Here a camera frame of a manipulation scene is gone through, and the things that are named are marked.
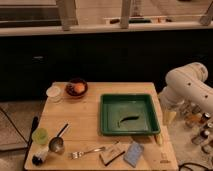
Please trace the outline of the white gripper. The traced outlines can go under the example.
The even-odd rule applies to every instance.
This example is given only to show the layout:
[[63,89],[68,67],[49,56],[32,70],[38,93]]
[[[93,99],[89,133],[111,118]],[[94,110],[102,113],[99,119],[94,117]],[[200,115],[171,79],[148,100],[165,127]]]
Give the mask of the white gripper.
[[176,116],[176,112],[183,104],[183,98],[170,87],[164,87],[158,94],[163,112],[163,124],[170,125]]

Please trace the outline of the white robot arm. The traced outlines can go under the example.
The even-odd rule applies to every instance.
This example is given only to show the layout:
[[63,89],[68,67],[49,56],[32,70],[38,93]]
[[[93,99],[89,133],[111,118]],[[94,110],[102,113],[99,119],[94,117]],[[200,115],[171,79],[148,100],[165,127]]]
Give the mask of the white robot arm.
[[166,74],[166,86],[158,95],[165,126],[172,122],[185,101],[213,114],[213,88],[205,84],[207,78],[208,70],[199,62],[172,69]]

